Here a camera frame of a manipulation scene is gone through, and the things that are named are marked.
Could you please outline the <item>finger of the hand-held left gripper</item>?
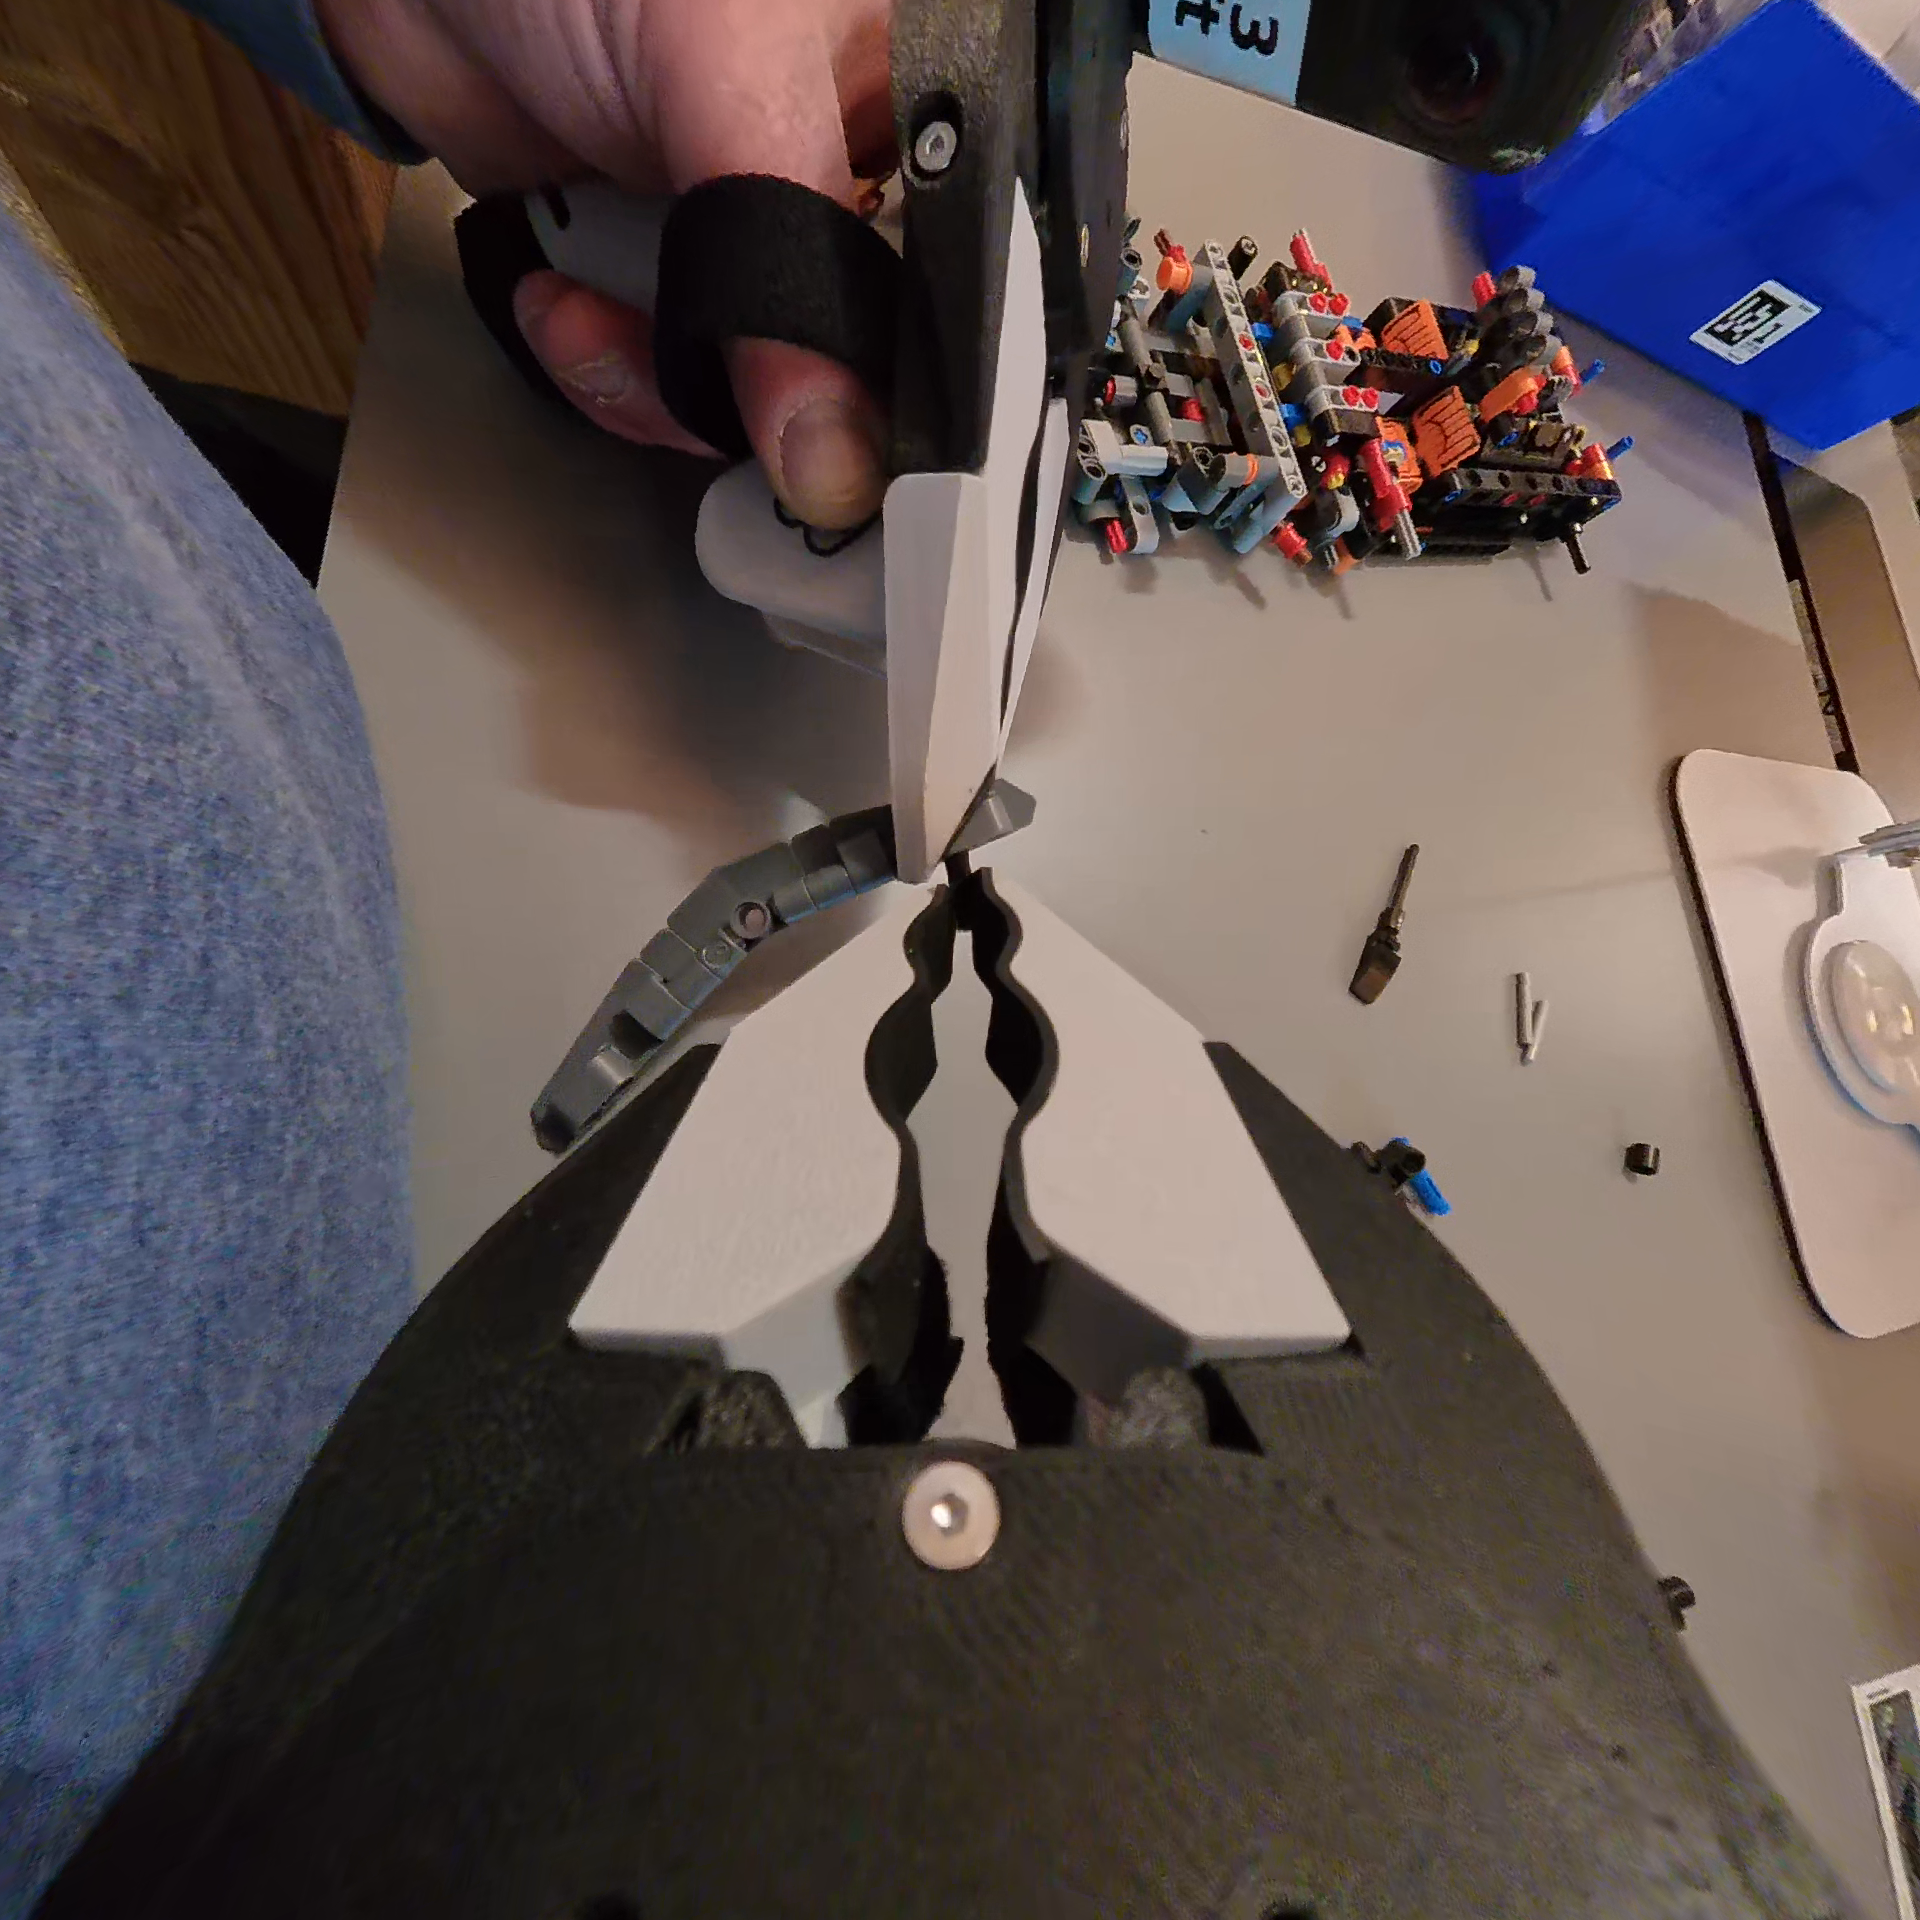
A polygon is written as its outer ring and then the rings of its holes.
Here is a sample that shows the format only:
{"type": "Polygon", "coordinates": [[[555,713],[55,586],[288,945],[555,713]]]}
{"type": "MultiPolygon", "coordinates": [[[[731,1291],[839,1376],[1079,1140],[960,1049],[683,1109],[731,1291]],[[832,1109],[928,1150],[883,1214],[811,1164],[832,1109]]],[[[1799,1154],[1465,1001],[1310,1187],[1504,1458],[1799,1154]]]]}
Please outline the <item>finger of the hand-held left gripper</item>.
{"type": "Polygon", "coordinates": [[[897,868],[933,874],[993,779],[1002,686],[1024,589],[1024,480],[1046,442],[1047,334],[1040,236],[1011,190],[1003,302],[983,465],[898,475],[883,501],[887,753],[897,868]]]}
{"type": "Polygon", "coordinates": [[[1040,633],[1072,451],[1064,400],[993,410],[993,771],[999,771],[1040,633]]]}

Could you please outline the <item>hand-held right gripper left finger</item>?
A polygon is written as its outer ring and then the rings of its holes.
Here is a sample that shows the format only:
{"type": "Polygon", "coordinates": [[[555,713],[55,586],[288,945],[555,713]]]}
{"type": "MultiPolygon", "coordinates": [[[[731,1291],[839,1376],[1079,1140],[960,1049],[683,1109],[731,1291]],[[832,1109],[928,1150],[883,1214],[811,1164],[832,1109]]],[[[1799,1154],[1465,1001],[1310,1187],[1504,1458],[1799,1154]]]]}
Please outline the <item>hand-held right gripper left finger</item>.
{"type": "Polygon", "coordinates": [[[773,1379],[826,1446],[918,1442],[959,1364],[911,1116],[953,972],[944,884],[742,1020],[569,1316],[590,1348],[773,1379]]]}

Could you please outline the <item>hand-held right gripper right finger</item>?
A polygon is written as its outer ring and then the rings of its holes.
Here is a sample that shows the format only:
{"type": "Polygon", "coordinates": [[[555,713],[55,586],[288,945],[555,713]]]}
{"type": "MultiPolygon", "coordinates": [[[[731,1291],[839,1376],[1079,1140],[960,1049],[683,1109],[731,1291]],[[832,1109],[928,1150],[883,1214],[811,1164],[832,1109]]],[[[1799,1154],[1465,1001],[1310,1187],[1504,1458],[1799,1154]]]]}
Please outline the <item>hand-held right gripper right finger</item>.
{"type": "Polygon", "coordinates": [[[987,1348],[1022,1446],[1065,1446],[1143,1374],[1334,1354],[1354,1329],[1203,1034],[1022,884],[962,923],[1015,1101],[987,1348]]]}

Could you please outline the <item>multicoloured lego vehicle chassis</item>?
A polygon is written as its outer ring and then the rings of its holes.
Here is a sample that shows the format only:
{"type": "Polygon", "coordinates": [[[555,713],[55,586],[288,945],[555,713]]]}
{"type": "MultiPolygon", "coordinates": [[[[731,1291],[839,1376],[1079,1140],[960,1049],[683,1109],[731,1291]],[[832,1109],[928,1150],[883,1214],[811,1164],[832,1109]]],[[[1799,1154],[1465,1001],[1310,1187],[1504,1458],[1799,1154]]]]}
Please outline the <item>multicoloured lego vehicle chassis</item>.
{"type": "Polygon", "coordinates": [[[1129,219],[1070,468],[1113,557],[1206,533],[1330,579],[1519,545],[1589,570],[1634,442],[1573,418],[1606,363],[1577,363],[1531,268],[1480,272],[1465,305],[1362,309],[1307,232],[1269,262],[1250,236],[1152,250],[1129,219]]]}

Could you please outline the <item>black and blue lego connector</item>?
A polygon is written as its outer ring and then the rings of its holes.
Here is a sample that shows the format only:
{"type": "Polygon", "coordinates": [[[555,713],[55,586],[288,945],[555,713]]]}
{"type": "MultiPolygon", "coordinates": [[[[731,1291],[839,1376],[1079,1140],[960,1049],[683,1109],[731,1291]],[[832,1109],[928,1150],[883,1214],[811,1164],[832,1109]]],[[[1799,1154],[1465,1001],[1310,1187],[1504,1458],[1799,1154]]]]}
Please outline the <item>black and blue lego connector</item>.
{"type": "Polygon", "coordinates": [[[1395,1195],[1419,1214],[1443,1219],[1455,1211],[1429,1170],[1426,1154],[1403,1137],[1393,1137],[1382,1146],[1355,1140],[1351,1153],[1369,1176],[1386,1182],[1395,1195]]]}

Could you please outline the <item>dark tapered lego piece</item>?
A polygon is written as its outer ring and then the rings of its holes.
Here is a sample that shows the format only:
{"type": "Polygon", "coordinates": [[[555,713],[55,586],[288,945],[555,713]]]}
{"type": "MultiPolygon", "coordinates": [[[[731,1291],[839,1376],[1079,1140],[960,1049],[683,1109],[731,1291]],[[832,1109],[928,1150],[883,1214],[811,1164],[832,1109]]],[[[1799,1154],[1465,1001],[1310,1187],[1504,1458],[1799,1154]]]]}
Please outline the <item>dark tapered lego piece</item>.
{"type": "Polygon", "coordinates": [[[1403,849],[1384,909],[1362,941],[1350,987],[1350,994],[1358,1003],[1376,1003],[1386,992],[1386,986],[1402,968],[1402,929],[1406,920],[1408,886],[1418,868],[1419,853],[1423,849],[1418,844],[1403,849]]]}

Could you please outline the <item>clear bag of lego parts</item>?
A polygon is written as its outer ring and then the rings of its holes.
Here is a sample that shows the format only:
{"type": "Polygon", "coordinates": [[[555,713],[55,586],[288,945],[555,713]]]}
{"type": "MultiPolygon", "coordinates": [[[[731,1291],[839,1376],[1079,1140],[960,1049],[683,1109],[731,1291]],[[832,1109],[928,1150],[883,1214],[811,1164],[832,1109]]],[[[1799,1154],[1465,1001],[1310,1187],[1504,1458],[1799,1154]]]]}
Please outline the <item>clear bag of lego parts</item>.
{"type": "Polygon", "coordinates": [[[1581,130],[1598,133],[1669,85],[1770,106],[1834,65],[1835,28],[1823,4],[1656,3],[1627,34],[1617,73],[1581,130]]]}

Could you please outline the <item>person's left hand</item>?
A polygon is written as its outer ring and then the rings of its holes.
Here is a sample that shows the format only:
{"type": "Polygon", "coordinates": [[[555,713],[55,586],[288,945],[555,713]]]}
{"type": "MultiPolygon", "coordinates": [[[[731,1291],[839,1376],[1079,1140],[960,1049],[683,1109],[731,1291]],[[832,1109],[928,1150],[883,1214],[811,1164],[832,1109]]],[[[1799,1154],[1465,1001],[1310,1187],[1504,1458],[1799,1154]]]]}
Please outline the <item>person's left hand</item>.
{"type": "MultiPolygon", "coordinates": [[[[883,3],[331,3],[336,65],[478,200],[603,177],[678,197],[782,177],[853,205],[894,161],[883,3]]],[[[558,272],[514,293],[518,324],[567,403],[607,433],[706,453],[665,410],[654,326],[558,272]]],[[[786,513],[821,530],[887,488],[883,406],[838,363],[727,346],[742,422],[786,513]]]]}

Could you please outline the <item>person's blue clothing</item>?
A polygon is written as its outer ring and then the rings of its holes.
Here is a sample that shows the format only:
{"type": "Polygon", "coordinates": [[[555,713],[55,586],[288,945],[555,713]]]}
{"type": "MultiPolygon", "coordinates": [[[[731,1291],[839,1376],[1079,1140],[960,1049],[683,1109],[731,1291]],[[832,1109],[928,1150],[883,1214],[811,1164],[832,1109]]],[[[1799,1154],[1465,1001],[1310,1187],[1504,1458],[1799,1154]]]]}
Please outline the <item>person's blue clothing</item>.
{"type": "Polygon", "coordinates": [[[377,773],[318,596],[2,241],[2,1910],[415,1305],[377,773]]]}

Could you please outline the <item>white rounded mat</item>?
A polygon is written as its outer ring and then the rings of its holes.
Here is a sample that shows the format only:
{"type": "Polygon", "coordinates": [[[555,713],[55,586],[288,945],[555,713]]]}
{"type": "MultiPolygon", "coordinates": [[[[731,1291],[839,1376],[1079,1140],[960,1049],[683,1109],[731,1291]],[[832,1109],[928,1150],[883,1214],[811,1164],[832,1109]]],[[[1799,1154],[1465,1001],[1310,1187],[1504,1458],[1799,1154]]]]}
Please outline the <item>white rounded mat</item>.
{"type": "Polygon", "coordinates": [[[1793,1257],[1849,1338],[1918,1320],[1918,1130],[1869,1118],[1808,1025],[1821,864],[1897,825],[1874,786],[1811,763],[1696,750],[1672,802],[1793,1257]]]}

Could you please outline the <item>white round plastic object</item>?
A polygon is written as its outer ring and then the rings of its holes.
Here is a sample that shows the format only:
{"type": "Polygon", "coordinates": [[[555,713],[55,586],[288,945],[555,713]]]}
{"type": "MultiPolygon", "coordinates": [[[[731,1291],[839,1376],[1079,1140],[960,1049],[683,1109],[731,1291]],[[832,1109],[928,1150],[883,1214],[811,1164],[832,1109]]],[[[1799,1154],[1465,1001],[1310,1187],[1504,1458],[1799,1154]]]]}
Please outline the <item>white round plastic object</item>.
{"type": "Polygon", "coordinates": [[[1818,876],[1825,916],[1803,954],[1815,1043],[1862,1113],[1917,1132],[1918,821],[1869,833],[1818,876]]]}

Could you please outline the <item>blue plastic storage bin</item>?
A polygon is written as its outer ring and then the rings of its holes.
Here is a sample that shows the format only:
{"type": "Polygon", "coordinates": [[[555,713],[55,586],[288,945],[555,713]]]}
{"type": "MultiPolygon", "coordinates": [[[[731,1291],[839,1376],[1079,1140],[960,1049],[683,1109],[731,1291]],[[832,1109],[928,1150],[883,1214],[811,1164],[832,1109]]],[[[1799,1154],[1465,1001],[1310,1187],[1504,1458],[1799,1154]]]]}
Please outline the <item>blue plastic storage bin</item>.
{"type": "Polygon", "coordinates": [[[1917,4],[1886,61],[1831,4],[1781,104],[1669,85],[1513,177],[1475,177],[1496,268],[1808,448],[1917,411],[1917,4]]]}

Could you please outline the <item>grey panel with black edge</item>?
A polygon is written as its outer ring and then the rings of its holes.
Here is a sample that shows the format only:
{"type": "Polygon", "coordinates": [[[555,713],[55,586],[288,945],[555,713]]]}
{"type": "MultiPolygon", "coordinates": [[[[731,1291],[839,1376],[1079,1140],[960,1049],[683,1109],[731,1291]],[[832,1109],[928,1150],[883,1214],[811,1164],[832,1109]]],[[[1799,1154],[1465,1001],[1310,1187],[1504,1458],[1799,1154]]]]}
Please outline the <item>grey panel with black edge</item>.
{"type": "Polygon", "coordinates": [[[1767,516],[1845,773],[1918,813],[1917,420],[1814,451],[1745,418],[1767,516]]]}

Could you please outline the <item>wooden furniture panel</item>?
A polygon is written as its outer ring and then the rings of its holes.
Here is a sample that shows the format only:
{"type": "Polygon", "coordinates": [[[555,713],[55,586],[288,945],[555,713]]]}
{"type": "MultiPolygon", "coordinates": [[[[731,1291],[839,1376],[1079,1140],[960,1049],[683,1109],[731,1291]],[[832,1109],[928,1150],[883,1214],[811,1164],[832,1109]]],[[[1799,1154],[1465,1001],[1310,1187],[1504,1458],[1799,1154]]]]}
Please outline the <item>wooden furniture panel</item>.
{"type": "Polygon", "coordinates": [[[126,360],[343,418],[397,166],[171,4],[2,4],[6,204],[126,360]]]}

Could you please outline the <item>printed paper sheet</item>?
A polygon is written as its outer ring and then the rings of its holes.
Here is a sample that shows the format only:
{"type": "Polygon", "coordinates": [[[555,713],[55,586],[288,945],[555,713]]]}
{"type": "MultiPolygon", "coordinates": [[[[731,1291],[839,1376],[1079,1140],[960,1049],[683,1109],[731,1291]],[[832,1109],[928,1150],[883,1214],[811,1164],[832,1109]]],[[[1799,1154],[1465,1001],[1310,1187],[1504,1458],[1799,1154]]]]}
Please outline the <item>printed paper sheet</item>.
{"type": "Polygon", "coordinates": [[[1855,1688],[1899,1913],[1918,1916],[1918,1666],[1855,1688]]]}

